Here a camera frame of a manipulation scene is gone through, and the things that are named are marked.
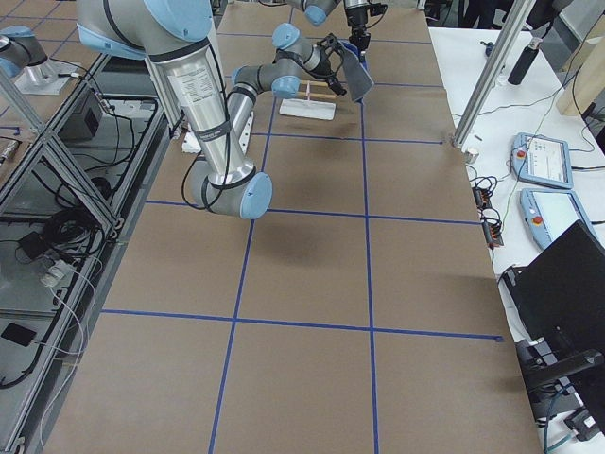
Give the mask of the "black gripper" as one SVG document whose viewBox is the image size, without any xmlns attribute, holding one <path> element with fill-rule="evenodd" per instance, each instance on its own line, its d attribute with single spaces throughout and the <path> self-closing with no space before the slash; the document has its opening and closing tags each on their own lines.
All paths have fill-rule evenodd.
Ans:
<svg viewBox="0 0 605 454">
<path fill-rule="evenodd" d="M 325 82 L 336 95 L 346 95 L 347 90 L 341 85 L 337 73 L 332 69 L 330 60 L 322 57 L 318 65 L 313 69 L 313 77 Z"/>
<path fill-rule="evenodd" d="M 345 9 L 347 24 L 351 29 L 349 42 L 358 49 L 360 53 L 365 53 L 367 51 L 371 41 L 371 34 L 367 31 L 369 8 L 369 6 L 356 6 L 354 8 Z"/>
</svg>

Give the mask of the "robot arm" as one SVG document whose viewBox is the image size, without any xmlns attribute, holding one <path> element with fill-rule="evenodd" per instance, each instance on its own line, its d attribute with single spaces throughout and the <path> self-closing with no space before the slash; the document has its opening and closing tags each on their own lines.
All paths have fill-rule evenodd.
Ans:
<svg viewBox="0 0 605 454">
<path fill-rule="evenodd" d="M 331 63 L 348 48 L 334 35 L 311 43 L 292 24 L 272 35 L 274 62 L 243 66 L 227 91 L 209 34 L 214 23 L 208 1 L 79 1 L 80 41 L 93 50 L 148 61 L 165 75 L 174 106 L 201 146 L 191 166 L 191 193 L 199 210 L 243 219 L 262 217 L 272 199 L 272 181 L 242 150 L 240 137 L 256 98 L 270 92 L 293 98 L 300 73 L 323 80 L 336 94 L 346 90 Z"/>
<path fill-rule="evenodd" d="M 307 21 L 313 26 L 322 25 L 328 16 L 340 5 L 343 5 L 347 27 L 351 33 L 349 42 L 356 48 L 359 56 L 367 51 L 371 42 L 369 19 L 376 15 L 383 15 L 388 8 L 384 4 L 374 4 L 372 1 L 277 1 L 267 3 L 261 1 L 267 7 L 288 5 L 303 13 Z"/>
</svg>

